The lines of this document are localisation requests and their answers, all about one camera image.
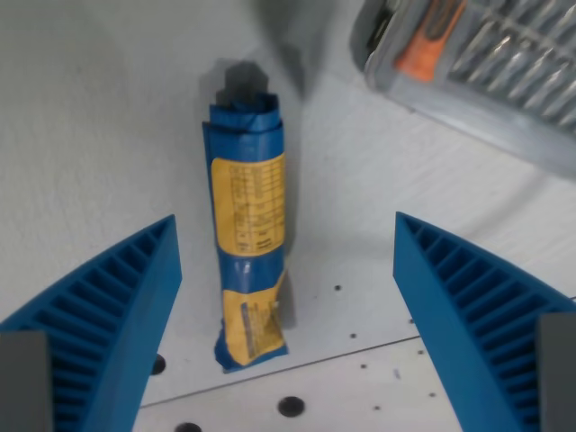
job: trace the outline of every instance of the rolled-up package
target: rolled-up package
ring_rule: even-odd
[[[277,313],[284,275],[284,131],[278,97],[212,105],[203,124],[220,261],[225,372],[288,353]]]

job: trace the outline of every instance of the yellow label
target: yellow label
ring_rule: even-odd
[[[250,294],[223,290],[226,345],[240,365],[284,345],[276,306],[282,279],[272,288]]]
[[[264,162],[215,158],[211,165],[218,244],[258,257],[284,243],[284,154]]]

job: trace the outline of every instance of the blue plastic wrap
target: blue plastic wrap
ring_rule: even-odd
[[[284,131],[273,94],[211,106],[203,125],[222,287],[216,360],[231,372],[287,354],[276,297],[284,274]]]

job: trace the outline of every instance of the tool case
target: tool case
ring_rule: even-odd
[[[576,2],[391,0],[382,10],[364,66],[372,89],[576,173]]]

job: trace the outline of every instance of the screw hole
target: screw hole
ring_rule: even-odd
[[[288,418],[300,416],[305,409],[304,401],[296,396],[288,396],[278,402],[278,412]]]
[[[182,423],[176,426],[174,432],[202,432],[202,428],[194,423]]]
[[[162,355],[156,354],[156,360],[154,360],[154,364],[152,365],[151,375],[162,374],[165,369],[166,369],[166,360]]]

